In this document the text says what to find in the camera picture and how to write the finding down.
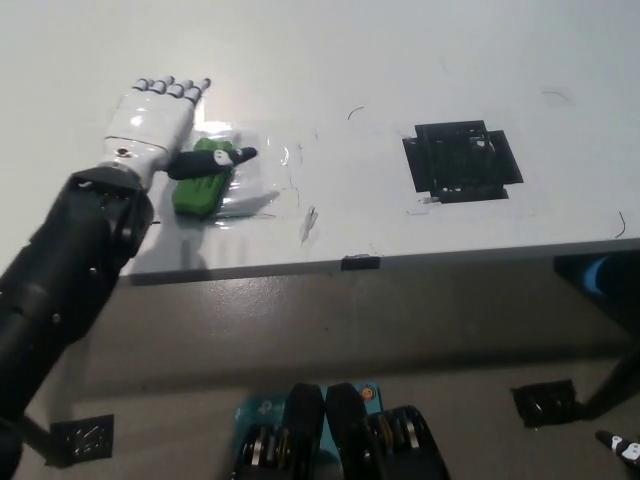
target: robotic hand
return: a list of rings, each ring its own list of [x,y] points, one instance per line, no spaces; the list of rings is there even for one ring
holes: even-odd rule
[[[153,220],[153,176],[228,170],[254,149],[179,153],[208,79],[135,82],[98,166],[71,175],[45,222],[0,278],[0,423],[19,421],[65,348],[82,338]]]
[[[175,180],[204,177],[257,154],[253,148],[179,153],[193,128],[194,109],[211,81],[174,82],[173,77],[138,80],[122,98],[105,136],[100,165],[134,173],[145,191],[157,171]]]

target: gray floor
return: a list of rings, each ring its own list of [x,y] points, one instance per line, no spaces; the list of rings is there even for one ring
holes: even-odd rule
[[[627,478],[594,432],[636,438],[639,400],[526,430],[509,389],[572,378],[585,398],[629,341],[550,261],[122,288],[30,408],[114,413],[114,458],[58,472],[26,452],[17,478],[228,478],[245,399],[355,379],[422,410],[454,480]]]

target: table surface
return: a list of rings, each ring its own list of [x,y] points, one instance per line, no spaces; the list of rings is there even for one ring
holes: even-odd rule
[[[639,24],[635,0],[6,0],[0,267],[96,164],[132,81],[165,74],[210,77],[199,126],[277,139],[257,161],[280,180],[268,215],[189,223],[159,176],[134,281],[638,248]],[[416,207],[402,138],[463,120],[505,131],[524,183]]]

